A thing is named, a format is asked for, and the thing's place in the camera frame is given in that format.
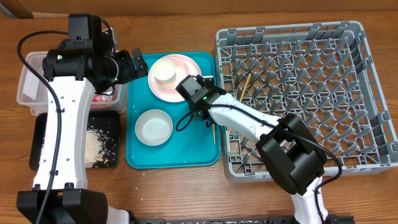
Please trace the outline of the wooden chopstick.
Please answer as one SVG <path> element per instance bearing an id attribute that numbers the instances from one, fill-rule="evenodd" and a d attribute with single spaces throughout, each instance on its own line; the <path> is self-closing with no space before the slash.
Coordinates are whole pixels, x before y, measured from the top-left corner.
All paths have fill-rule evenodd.
<path id="1" fill-rule="evenodd" d="M 216 131 L 215 131 L 215 124 L 212 124 L 212 132 L 213 132 L 213 144 L 216 144 Z"/>
<path id="2" fill-rule="evenodd" d="M 246 94 L 246 90 L 249 86 L 249 82 L 251 81 L 251 77 L 252 77 L 252 73 L 248 73 L 246 82 L 244 84 L 244 86 L 242 87 L 242 89 L 240 89 L 241 86 L 237 86 L 236 92 L 235 92 L 235 97 L 239 100 L 239 102 L 243 101 L 243 98 L 245 97 Z"/>

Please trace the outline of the red snack wrapper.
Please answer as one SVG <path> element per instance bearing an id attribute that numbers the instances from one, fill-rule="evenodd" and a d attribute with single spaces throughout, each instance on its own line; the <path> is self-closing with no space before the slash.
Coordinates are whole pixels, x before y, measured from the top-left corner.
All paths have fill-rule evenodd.
<path id="1" fill-rule="evenodd" d="M 93 98 L 93 102 L 104 102 L 104 101 L 113 101 L 114 96 L 108 96 L 108 95 L 96 95 Z"/>

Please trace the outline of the grey bowl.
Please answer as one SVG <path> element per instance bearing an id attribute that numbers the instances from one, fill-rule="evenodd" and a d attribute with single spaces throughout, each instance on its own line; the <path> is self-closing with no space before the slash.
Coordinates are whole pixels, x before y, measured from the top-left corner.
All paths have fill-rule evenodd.
<path id="1" fill-rule="evenodd" d="M 171 117 L 162 110 L 148 110 L 142 113 L 135 124 L 135 134 L 147 146 L 165 143 L 173 132 Z"/>

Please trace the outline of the rice grains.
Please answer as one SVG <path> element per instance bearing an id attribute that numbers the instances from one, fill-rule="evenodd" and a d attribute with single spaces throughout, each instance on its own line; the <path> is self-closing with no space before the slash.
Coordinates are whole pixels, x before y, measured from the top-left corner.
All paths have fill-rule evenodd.
<path id="1" fill-rule="evenodd" d="M 85 147 L 85 167 L 98 167 L 96 163 L 107 164 L 109 159 L 105 159 L 106 141 L 110 140 L 103 131 L 97 129 L 89 129 L 86 132 Z"/>

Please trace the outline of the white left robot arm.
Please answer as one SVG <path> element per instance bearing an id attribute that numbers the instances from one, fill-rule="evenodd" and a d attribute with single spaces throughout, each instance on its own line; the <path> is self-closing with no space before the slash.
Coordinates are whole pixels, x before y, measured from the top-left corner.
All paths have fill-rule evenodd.
<path id="1" fill-rule="evenodd" d="M 49 50 L 38 79 L 48 91 L 44 148 L 32 190 L 17 194 L 17 209 L 32 223 L 132 223 L 134 215 L 88 189 L 85 144 L 95 95 L 146 77 L 141 51 L 116 51 L 102 18 L 71 14 L 65 39 Z"/>

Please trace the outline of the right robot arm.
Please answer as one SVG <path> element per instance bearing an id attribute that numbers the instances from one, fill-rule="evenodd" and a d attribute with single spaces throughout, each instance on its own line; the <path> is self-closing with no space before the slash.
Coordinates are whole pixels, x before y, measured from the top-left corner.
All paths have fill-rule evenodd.
<path id="1" fill-rule="evenodd" d="M 256 149 L 275 183 L 289 193 L 297 223 L 332 223 L 321 188 L 338 179 L 342 165 L 321 146 L 295 114 L 283 117 L 262 113 L 218 86 L 208 88 L 202 76 L 189 75 L 176 87 L 188 103 L 188 118 L 237 131 Z"/>

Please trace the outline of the clear plastic waste bin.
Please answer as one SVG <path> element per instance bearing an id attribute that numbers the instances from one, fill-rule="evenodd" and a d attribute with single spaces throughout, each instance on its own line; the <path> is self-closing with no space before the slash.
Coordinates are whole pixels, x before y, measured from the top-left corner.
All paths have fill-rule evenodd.
<path id="1" fill-rule="evenodd" d="M 42 61 L 47 56 L 47 51 L 31 52 L 25 58 L 26 61 L 41 76 L 44 74 Z M 113 110 L 122 113 L 127 106 L 128 87 L 126 84 L 115 86 L 113 101 L 92 102 L 91 111 Z M 19 87 L 17 91 L 17 102 L 30 108 L 34 116 L 48 111 L 48 93 L 45 85 L 26 67 L 23 66 Z"/>

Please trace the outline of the grey dishwasher rack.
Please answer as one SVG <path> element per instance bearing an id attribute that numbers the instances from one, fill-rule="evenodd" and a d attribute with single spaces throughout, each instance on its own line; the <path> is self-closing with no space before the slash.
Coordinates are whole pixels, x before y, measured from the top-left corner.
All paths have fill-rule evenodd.
<path id="1" fill-rule="evenodd" d="M 397 165 L 396 132 L 361 23 L 221 29 L 215 63 L 218 86 L 234 97 L 252 73 L 242 103 L 296 114 L 344 175 Z"/>

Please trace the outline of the cream cup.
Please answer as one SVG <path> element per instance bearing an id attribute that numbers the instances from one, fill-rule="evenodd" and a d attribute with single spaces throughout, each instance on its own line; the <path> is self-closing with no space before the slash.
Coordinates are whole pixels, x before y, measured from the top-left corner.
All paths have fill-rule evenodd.
<path id="1" fill-rule="evenodd" d="M 167 58 L 159 59 L 152 67 L 156 82 L 164 88 L 172 88 L 176 81 L 176 65 Z"/>

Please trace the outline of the pink bowl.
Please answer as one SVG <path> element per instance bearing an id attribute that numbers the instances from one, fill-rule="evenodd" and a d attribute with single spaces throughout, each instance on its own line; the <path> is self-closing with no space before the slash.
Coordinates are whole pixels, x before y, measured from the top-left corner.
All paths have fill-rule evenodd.
<path id="1" fill-rule="evenodd" d="M 164 57 L 164 58 L 172 60 L 176 65 L 177 72 L 176 72 L 175 84 L 173 85 L 172 88 L 166 88 L 166 89 L 174 89 L 189 74 L 189 69 L 188 69 L 186 63 L 177 57 Z"/>

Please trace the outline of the pink plate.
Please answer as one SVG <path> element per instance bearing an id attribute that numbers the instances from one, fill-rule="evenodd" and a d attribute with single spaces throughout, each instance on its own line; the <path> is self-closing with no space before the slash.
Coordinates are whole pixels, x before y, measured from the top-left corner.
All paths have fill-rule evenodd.
<path id="1" fill-rule="evenodd" d="M 181 54 L 171 54 L 171 55 L 166 55 L 164 57 L 177 57 L 181 60 L 183 60 L 188 69 L 189 69 L 189 74 L 188 75 L 201 75 L 201 70 L 198 66 L 198 64 L 191 59 L 190 57 L 187 57 L 185 55 Z M 150 68 L 149 75 L 148 75 L 148 83 L 149 83 L 149 88 L 153 92 L 153 94 L 158 97 L 159 99 L 169 102 L 169 103 L 178 103 L 183 101 L 184 99 L 182 96 L 176 91 L 176 87 L 174 89 L 166 89 L 162 88 L 156 81 L 152 73 L 152 67 Z"/>

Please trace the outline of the black plastic tray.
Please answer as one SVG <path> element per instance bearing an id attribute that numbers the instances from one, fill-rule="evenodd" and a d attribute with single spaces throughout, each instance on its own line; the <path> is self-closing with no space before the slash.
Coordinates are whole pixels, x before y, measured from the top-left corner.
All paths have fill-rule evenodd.
<path id="1" fill-rule="evenodd" d="M 38 115 L 35 121 L 34 136 L 32 140 L 32 149 L 30 152 L 29 167 L 37 171 L 39 162 L 42 158 L 44 149 L 44 134 L 47 122 L 47 114 L 42 113 Z M 105 159 L 109 159 L 107 164 L 96 163 L 98 167 L 92 168 L 107 168 L 115 167 L 119 160 L 119 142 L 120 142 L 120 117 L 115 111 L 94 111 L 89 114 L 87 130 L 97 129 L 102 130 L 103 133 L 110 138 L 106 141 L 106 155 Z"/>

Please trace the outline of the teal serving tray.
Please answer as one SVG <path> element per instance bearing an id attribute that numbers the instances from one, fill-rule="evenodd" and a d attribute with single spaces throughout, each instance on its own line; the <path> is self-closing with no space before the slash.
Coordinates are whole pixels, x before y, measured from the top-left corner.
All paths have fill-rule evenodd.
<path id="1" fill-rule="evenodd" d="M 138 117 L 148 110 L 162 110 L 177 124 L 189 112 L 186 101 L 169 103 L 156 97 L 149 88 L 148 78 L 140 78 L 128 84 L 126 160 L 135 169 L 160 169 L 175 167 L 208 166 L 221 155 L 220 128 L 215 126 L 216 144 L 213 144 L 212 128 L 204 121 L 192 120 L 181 132 L 173 131 L 171 137 L 159 146 L 147 146 L 138 140 L 135 124 Z"/>

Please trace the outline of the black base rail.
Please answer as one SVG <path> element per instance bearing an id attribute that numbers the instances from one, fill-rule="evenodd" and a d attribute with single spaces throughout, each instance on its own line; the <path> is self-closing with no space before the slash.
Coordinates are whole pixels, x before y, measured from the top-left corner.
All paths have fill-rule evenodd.
<path id="1" fill-rule="evenodd" d="M 294 216 L 273 216 L 268 218 L 237 218 L 224 220 L 164 220 L 162 218 L 134 219 L 133 224 L 299 224 Z"/>

